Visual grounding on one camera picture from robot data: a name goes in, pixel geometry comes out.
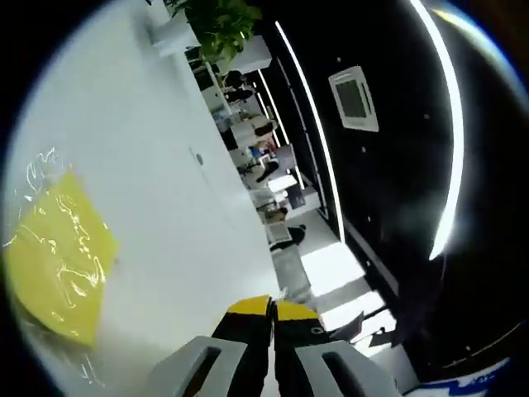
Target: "potted plant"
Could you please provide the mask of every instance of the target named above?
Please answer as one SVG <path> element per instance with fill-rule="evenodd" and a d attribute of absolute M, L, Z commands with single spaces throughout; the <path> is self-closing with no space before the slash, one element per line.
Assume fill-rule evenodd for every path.
<path fill-rule="evenodd" d="M 200 45 L 201 56 L 210 62 L 232 60 L 242 52 L 245 40 L 253 36 L 255 21 L 261 18 L 257 7 L 248 6 L 245 0 L 164 0 L 173 18 L 161 26 L 156 39 L 163 39 L 166 47 L 171 42 L 188 39 L 185 30 L 192 28 L 198 43 L 179 48 L 172 45 L 163 55 Z"/>

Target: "office desk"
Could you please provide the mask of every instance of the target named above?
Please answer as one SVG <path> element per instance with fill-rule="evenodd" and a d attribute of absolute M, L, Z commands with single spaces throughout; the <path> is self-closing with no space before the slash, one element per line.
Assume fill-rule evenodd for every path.
<path fill-rule="evenodd" d="M 92 16 L 28 98 L 7 164 L 12 192 L 55 147 L 120 242 L 92 353 L 110 395 L 134 395 L 154 362 L 210 334 L 238 299 L 279 293 L 265 230 L 187 60 L 160 59 L 150 43 L 147 26 L 168 20 L 161 0 Z M 80 370 L 40 352 L 83 395 Z"/>

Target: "ceiling light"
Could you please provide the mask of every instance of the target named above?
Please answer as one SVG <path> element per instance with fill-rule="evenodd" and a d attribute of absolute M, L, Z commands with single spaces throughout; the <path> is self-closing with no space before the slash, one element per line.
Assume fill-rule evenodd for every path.
<path fill-rule="evenodd" d="M 266 83 L 265 77 L 263 76 L 263 73 L 261 72 L 261 69 L 257 70 L 259 73 L 259 76 L 261 76 L 261 80 L 263 80 L 264 89 L 266 90 L 266 93 L 268 94 L 270 98 L 270 102 L 272 103 L 272 108 L 274 108 L 275 116 L 278 118 L 279 126 L 281 127 L 281 132 L 283 133 L 283 137 L 285 142 L 287 142 L 287 145 L 290 144 L 290 141 L 288 140 L 287 132 L 284 130 L 283 121 L 281 120 L 281 116 L 279 115 L 278 109 L 275 106 L 274 99 L 272 98 L 272 93 L 270 92 L 270 89 L 268 88 L 268 84 Z"/>
<path fill-rule="evenodd" d="M 450 233 L 454 225 L 455 207 L 457 199 L 460 194 L 461 177 L 463 175 L 463 156 L 465 152 L 465 139 L 463 129 L 463 108 L 461 106 L 460 89 L 455 78 L 454 65 L 448 55 L 445 42 L 441 37 L 439 29 L 431 19 L 430 14 L 424 8 L 419 0 L 409 0 L 418 16 L 424 23 L 428 34 L 430 35 L 437 54 L 441 60 L 441 66 L 445 74 L 446 85 L 448 87 L 448 95 L 450 98 L 450 109 L 452 113 L 452 136 L 453 136 L 453 154 L 452 154 L 452 170 L 450 176 L 450 187 L 448 188 L 448 196 L 446 198 L 446 205 L 439 226 L 437 227 L 436 238 L 433 243 L 433 248 L 430 253 L 430 261 L 435 259 L 445 249 L 446 243 L 450 238 Z"/>
<path fill-rule="evenodd" d="M 257 98 L 259 99 L 259 102 L 261 103 L 261 107 L 263 108 L 264 115 L 266 116 L 266 118 L 270 118 L 270 115 L 268 114 L 268 110 L 266 109 L 265 103 L 263 102 L 263 97 L 261 97 L 260 93 L 257 93 Z M 276 131 L 274 131 L 273 134 L 274 134 L 274 139 L 275 139 L 275 145 L 277 147 L 281 147 L 281 144 L 279 143 L 279 139 L 278 139 L 278 134 L 276 133 Z"/>
<path fill-rule="evenodd" d="M 292 61 L 294 62 L 294 65 L 296 66 L 296 70 L 299 73 L 299 78 L 301 79 L 303 87 L 305 88 L 305 93 L 307 94 L 308 102 L 312 109 L 312 114 L 314 116 L 314 121 L 316 122 L 317 131 L 320 135 L 320 139 L 322 140 L 323 155 L 325 157 L 327 169 L 329 170 L 329 179 L 331 180 L 331 190 L 334 196 L 334 203 L 336 206 L 336 218 L 338 219 L 338 232 L 340 235 L 340 241 L 345 242 L 346 235 L 344 233 L 344 221 L 341 215 L 340 197 L 338 196 L 338 187 L 336 185 L 336 178 L 334 176 L 334 168 L 332 167 L 331 154 L 329 153 L 329 147 L 326 142 L 325 132 L 323 131 L 322 120 L 320 119 L 320 116 L 318 115 L 318 112 L 316 109 L 316 103 L 314 102 L 314 98 L 312 97 L 311 90 L 308 87 L 307 79 L 305 78 L 305 74 L 303 73 L 303 70 L 301 69 L 301 65 L 299 64 L 298 57 L 294 53 L 292 46 L 290 45 L 290 42 L 287 39 L 287 36 L 284 34 L 283 28 L 281 27 L 281 25 L 279 25 L 279 22 L 276 21 L 275 26 L 277 27 L 279 34 L 283 38 L 284 44 L 287 46 L 287 50 L 290 53 L 290 56 L 292 57 Z"/>
<path fill-rule="evenodd" d="M 299 187 L 301 188 L 301 190 L 305 189 L 305 182 L 303 182 L 303 178 L 301 177 L 301 172 L 299 172 L 299 167 L 296 165 L 294 167 L 294 170 L 296 171 L 296 175 L 298 176 Z"/>

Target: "green leaves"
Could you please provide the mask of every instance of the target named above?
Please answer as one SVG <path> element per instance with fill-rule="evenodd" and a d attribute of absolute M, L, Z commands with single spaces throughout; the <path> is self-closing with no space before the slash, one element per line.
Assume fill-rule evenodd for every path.
<path fill-rule="evenodd" d="M 176 15 L 185 10 L 186 17 L 202 46 L 204 59 L 216 62 L 232 60 L 242 52 L 245 40 L 253 37 L 255 21 L 262 18 L 259 8 L 245 0 L 164 0 Z"/>

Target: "plastic wrap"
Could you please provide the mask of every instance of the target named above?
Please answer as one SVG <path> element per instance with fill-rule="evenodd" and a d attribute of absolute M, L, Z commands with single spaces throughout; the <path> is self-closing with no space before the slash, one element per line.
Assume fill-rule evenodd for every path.
<path fill-rule="evenodd" d="M 3 255 L 22 330 L 101 385 L 89 355 L 117 253 L 112 234 L 55 148 L 27 165 L 6 201 Z"/>

